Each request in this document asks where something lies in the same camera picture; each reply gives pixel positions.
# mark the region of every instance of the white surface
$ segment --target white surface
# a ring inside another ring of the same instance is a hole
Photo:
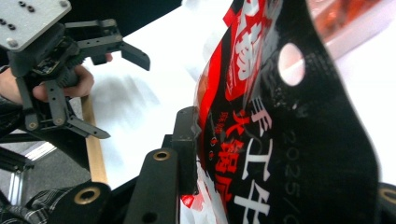
[[[222,16],[231,1],[185,1],[168,15],[125,40],[151,59],[149,72],[113,54],[112,63],[92,66],[93,110],[98,127],[111,137],[101,140],[111,188],[140,172],[148,152],[172,133],[179,109],[193,105],[196,81],[226,27]],[[396,22],[344,56],[336,65],[381,166],[381,181],[396,185]]]

